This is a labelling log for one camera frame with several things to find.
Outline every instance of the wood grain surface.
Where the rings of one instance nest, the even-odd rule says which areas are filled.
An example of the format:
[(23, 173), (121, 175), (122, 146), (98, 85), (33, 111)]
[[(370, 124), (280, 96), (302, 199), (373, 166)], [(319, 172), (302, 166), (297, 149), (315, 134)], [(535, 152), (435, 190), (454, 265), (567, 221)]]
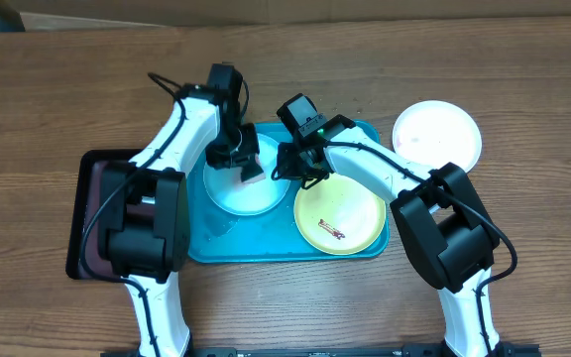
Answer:
[[(146, 145), (169, 117), (147, 71), (203, 82), (232, 61), (248, 117), (299, 92), (376, 126), (424, 99), (460, 105), (484, 148), (471, 179), (519, 266), (492, 286), (504, 340), (571, 356), (571, 18), (0, 34), (0, 355), (95, 356), (136, 347), (124, 287), (64, 272), (78, 163)], [(509, 256), (496, 251), (496, 271)], [(188, 263), (182, 307), (197, 346), (372, 347), (437, 342), (436, 292), (393, 228), (367, 261)]]

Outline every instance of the teal plastic tray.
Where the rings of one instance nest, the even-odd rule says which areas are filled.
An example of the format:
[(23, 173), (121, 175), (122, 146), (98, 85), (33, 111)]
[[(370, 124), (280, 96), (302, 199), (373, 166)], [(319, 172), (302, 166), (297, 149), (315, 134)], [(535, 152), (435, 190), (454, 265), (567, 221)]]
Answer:
[[(380, 142), (378, 132), (366, 122), (357, 121), (365, 133)], [(257, 132), (278, 142), (292, 136), (282, 123), (257, 124)], [(237, 216), (219, 208), (204, 187), (206, 159), (202, 156), (187, 179), (190, 200), (190, 246), (188, 255), (200, 263), (301, 262), (327, 259), (374, 258), (389, 243), (389, 217), (380, 236), (367, 249), (352, 255), (335, 256), (312, 247), (294, 223), (294, 198), (300, 182), (293, 181), (284, 199), (273, 209), (256, 216)]]

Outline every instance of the black cable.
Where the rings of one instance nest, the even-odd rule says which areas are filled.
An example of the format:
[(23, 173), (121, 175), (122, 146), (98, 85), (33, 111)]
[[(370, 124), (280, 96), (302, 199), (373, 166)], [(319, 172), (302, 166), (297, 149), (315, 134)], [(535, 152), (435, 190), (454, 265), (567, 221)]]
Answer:
[[(300, 153), (305, 152), (305, 151), (311, 151), (311, 150), (322, 149), (322, 148), (327, 148), (327, 147), (349, 147), (349, 148), (355, 148), (355, 149), (360, 149), (360, 150), (370, 152), (370, 153), (376, 155), (377, 157), (379, 157), (381, 160), (383, 160), (387, 164), (391, 165), (394, 169), (398, 170), (401, 174), (405, 175), (406, 177), (413, 179), (414, 181), (419, 182), (419, 183), (429, 184), (426, 181), (426, 179), (417, 176), (412, 171), (410, 171), (407, 168), (404, 168), (403, 166), (401, 166), (400, 164), (398, 164), (397, 162), (395, 162), (391, 158), (389, 158), (386, 155), (379, 152), (378, 150), (370, 148), (367, 145), (364, 145), (361, 143), (325, 142), (323, 144), (313, 145), (313, 146), (310, 146), (310, 147), (305, 148), (303, 150), (299, 150), (299, 152), (296, 153), (296, 155), (298, 156)], [(273, 170), (273, 173), (272, 173), (273, 179), (274, 178), (280, 178), (279, 170), (280, 170), (280, 166), (277, 165), (275, 167), (275, 169)], [(516, 250), (514, 249), (513, 243), (506, 236), (506, 234), (504, 232), (502, 232), (502, 230), (499, 229), (495, 224), (493, 224), (493, 222), (491, 222), (490, 219), (486, 218), (484, 215), (482, 215), (481, 213), (479, 213), (475, 209), (471, 208), (466, 203), (460, 201), (455, 196), (453, 196), (452, 194), (445, 191), (443, 188), (438, 187), (432, 183), (429, 185), (431, 186), (432, 189), (437, 189), (438, 193), (441, 194), (444, 198), (448, 199), (451, 203), (461, 207), (462, 209), (466, 210), (467, 212), (469, 212), (469, 213), (473, 214), (474, 216), (476, 216), (477, 218), (479, 218), (479, 220), (481, 220), (484, 225), (489, 227), (493, 232), (495, 232), (495, 234), (497, 234), (500, 237), (500, 239), (504, 242), (504, 245), (506, 245), (509, 252), (511, 253), (511, 265), (506, 270), (504, 270), (503, 272), (496, 274), (494, 276), (491, 276), (491, 277), (481, 281), (477, 285), (477, 288), (475, 290), (475, 299), (477, 302), (477, 309), (478, 309), (478, 312), (480, 315), (480, 326), (482, 328), (482, 336), (484, 337), (484, 343), (486, 344), (486, 350), (488, 351), (488, 356), (493, 357), (494, 354), (493, 354), (493, 350), (491, 349), (491, 344), (489, 341), (488, 332), (486, 330), (486, 321), (484, 320), (484, 312), (482, 310), (482, 289), (486, 285), (493, 283), (493, 282), (496, 282), (498, 280), (501, 280), (501, 279), (503, 279), (503, 278), (505, 278), (508, 275), (513, 273), (514, 269), (516, 268), (516, 263), (517, 263)]]
[(239, 119), (243, 123), (244, 116), (246, 115), (246, 110), (248, 109), (248, 99), (250, 99), (250, 91), (248, 90), (248, 83), (246, 83), (246, 79), (242, 79), (242, 83), (244, 83), (244, 89), (246, 89), (246, 101), (244, 102), (244, 107), (242, 111), (239, 113)]
[(169, 137), (163, 142), (163, 144), (157, 150), (154, 151), (154, 154), (148, 160), (146, 160), (141, 166), (139, 166), (135, 171), (130, 173), (125, 178), (125, 180), (122, 183), (120, 183), (109, 194), (107, 199), (105, 199), (105, 201), (98, 207), (98, 209), (96, 210), (96, 213), (94, 213), (94, 215), (92, 216), (91, 220), (89, 221), (89, 224), (87, 225), (87, 228), (85, 229), (85, 231), (83, 233), (82, 242), (80, 244), (80, 264), (81, 264), (83, 270), (85, 271), (85, 273), (87, 273), (87, 275), (89, 275), (93, 279), (96, 279), (96, 280), (99, 280), (102, 282), (127, 284), (129, 286), (134, 287), (138, 291), (138, 297), (142, 298), (143, 306), (145, 309), (145, 320), (147, 321), (147, 330), (149, 332), (149, 338), (150, 338), (149, 343), (151, 343), (154, 346), (154, 351), (156, 353), (156, 357), (160, 357), (161, 356), (160, 348), (159, 348), (158, 342), (156, 340), (157, 337), (154, 334), (154, 327), (153, 327), (152, 319), (151, 319), (151, 310), (149, 307), (149, 301), (147, 300), (147, 291), (140, 284), (138, 284), (137, 282), (131, 281), (129, 279), (106, 277), (106, 276), (103, 276), (103, 275), (100, 275), (100, 274), (94, 272), (89, 267), (89, 265), (87, 264), (87, 258), (85, 256), (85, 247), (87, 246), (87, 240), (89, 238), (89, 235), (91, 234), (91, 231), (92, 231), (94, 225), (96, 224), (96, 222), (98, 222), (98, 218), (100, 217), (100, 214), (109, 205), (109, 202), (116, 196), (116, 194), (118, 194), (120, 191), (125, 189), (125, 187), (127, 187), (127, 185), (129, 183), (131, 183), (141, 172), (143, 172), (146, 168), (148, 168), (155, 160), (160, 158), (160, 155), (171, 144), (171, 142), (173, 141), (173, 139), (175, 138), (175, 136), (179, 132), (179, 129), (181, 128), (182, 124), (184, 124), (184, 121), (186, 120), (186, 110), (184, 108), (184, 104), (182, 103), (182, 101), (179, 98), (177, 98), (175, 92), (173, 92), (172, 89), (170, 89), (168, 86), (166, 86), (165, 83), (172, 84), (172, 85), (176, 86), (178, 89), (180, 89), (181, 86), (179, 84), (175, 83), (174, 81), (172, 81), (170, 79), (166, 79), (166, 78), (164, 78), (158, 74), (155, 74), (155, 73), (148, 73), (148, 76), (152, 81), (154, 81), (157, 85), (159, 85), (167, 93), (170, 93), (171, 96), (173, 97), (173, 102), (176, 102), (179, 105), (179, 107), (181, 109), (181, 114), (179, 116), (179, 122), (177, 123), (175, 128), (173, 128), (173, 131), (169, 134)]

